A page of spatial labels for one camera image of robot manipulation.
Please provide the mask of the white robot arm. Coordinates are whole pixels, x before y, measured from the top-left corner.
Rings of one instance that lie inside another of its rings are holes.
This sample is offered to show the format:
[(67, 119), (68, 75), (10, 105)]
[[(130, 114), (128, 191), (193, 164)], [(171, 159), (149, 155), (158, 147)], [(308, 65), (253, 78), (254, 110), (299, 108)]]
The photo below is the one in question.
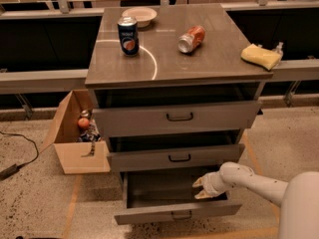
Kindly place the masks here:
[(195, 199), (212, 198), (246, 188), (280, 208), (278, 239), (319, 239), (319, 172), (307, 171), (289, 182), (257, 175), (245, 165), (224, 163), (192, 185), (201, 187)]

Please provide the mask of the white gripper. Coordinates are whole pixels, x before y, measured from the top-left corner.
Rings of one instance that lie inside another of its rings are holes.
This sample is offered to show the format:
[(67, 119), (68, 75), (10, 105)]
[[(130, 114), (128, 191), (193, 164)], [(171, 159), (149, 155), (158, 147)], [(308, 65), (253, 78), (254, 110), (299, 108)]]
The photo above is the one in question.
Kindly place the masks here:
[(192, 184), (192, 187), (202, 187), (202, 190), (194, 196), (197, 200), (217, 197), (232, 188), (231, 185), (222, 180), (219, 172), (207, 173), (203, 177), (197, 179)]

